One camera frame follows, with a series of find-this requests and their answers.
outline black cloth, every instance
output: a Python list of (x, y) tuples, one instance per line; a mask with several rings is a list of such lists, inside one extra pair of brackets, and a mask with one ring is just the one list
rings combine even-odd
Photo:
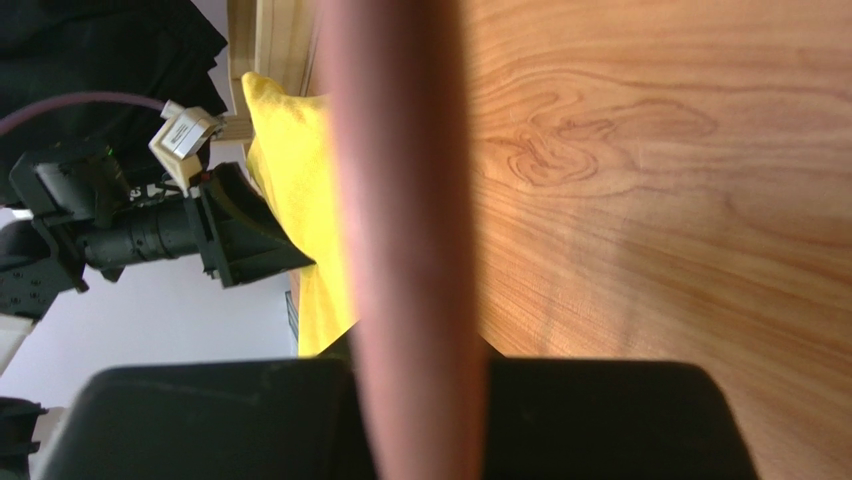
[[(226, 110), (207, 72), (225, 39), (189, 0), (0, 0), (0, 116), (64, 93), (136, 93), (213, 115)], [(163, 121), (113, 104), (64, 108), (0, 137), (0, 205), (18, 202), (9, 171), (29, 150), (103, 138), (131, 184), (163, 170), (147, 143)]]

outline cable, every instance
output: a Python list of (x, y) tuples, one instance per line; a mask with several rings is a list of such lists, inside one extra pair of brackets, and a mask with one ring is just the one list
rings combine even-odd
[(156, 98), (145, 97), (133, 93), (121, 92), (76, 92), (59, 95), (56, 97), (40, 100), (36, 103), (27, 105), (26, 107), (10, 113), (0, 120), (0, 136), (6, 135), (14, 128), (22, 123), (31, 120), (43, 113), (50, 112), (59, 108), (69, 107), (71, 105), (80, 105), (83, 103), (123, 103), (126, 105), (136, 105), (139, 107), (148, 107), (158, 112), (163, 111), (166, 102), (157, 100)]

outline wood grain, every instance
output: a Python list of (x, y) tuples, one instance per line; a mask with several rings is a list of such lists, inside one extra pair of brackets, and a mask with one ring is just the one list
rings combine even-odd
[(254, 69), (303, 95), (310, 79), (315, 0), (256, 0)]
[(852, 3), (467, 0), (484, 335), (707, 369), (852, 478)]

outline white connector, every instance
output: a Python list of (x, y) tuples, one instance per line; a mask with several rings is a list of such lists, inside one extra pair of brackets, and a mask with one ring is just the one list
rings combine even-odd
[(192, 177), (201, 173), (201, 161), (196, 154), (221, 124), (202, 108), (184, 108), (171, 100), (160, 116), (166, 123), (148, 143), (148, 148), (184, 196), (188, 196)]

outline yellow cloth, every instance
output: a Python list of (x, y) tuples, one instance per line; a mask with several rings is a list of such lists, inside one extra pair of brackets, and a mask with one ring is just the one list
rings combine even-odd
[(299, 355), (316, 355), (355, 318), (343, 269), (327, 100), (287, 96), (256, 73), (242, 81), (255, 128), (249, 173), (293, 243), (317, 263), (302, 269), (299, 291)]

